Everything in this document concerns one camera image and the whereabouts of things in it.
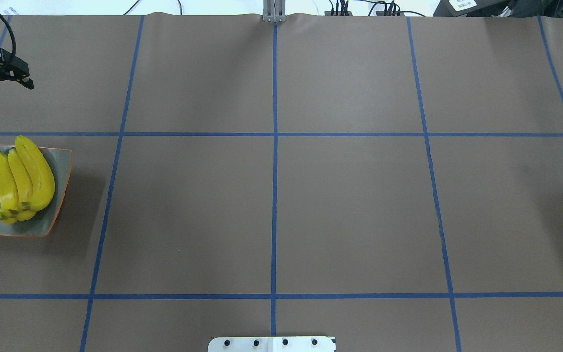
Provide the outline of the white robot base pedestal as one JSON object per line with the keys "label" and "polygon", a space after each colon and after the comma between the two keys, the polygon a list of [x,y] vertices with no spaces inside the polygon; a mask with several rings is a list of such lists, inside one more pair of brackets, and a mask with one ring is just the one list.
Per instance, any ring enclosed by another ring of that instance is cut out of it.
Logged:
{"label": "white robot base pedestal", "polygon": [[260,336],[213,338],[208,352],[335,352],[329,336]]}

